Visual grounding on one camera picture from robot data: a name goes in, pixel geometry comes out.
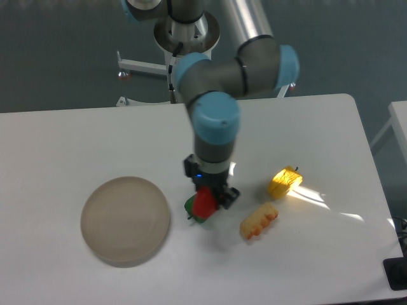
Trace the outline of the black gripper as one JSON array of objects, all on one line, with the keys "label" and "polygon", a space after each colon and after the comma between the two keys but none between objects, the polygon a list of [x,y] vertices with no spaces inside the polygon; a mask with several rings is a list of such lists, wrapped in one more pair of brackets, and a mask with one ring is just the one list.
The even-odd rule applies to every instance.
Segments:
[{"label": "black gripper", "polygon": [[202,187],[208,188],[216,199],[218,207],[223,207],[225,210],[228,210],[239,197],[238,189],[228,187],[228,171],[220,173],[198,171],[191,176],[191,179],[196,192]]}]

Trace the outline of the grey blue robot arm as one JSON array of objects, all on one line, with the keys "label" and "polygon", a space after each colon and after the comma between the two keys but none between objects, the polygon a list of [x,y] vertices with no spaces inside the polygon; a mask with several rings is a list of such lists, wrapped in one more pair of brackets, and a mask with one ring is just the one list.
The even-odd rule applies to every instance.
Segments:
[{"label": "grey blue robot arm", "polygon": [[240,127],[237,99],[296,82],[296,51],[280,45],[260,1],[223,1],[237,45],[234,58],[212,61],[197,46],[212,34],[201,1],[123,1],[131,20],[156,20],[155,36],[168,41],[169,89],[186,106],[194,134],[194,152],[184,171],[196,190],[196,207],[229,208],[239,191],[227,183],[233,146]]}]

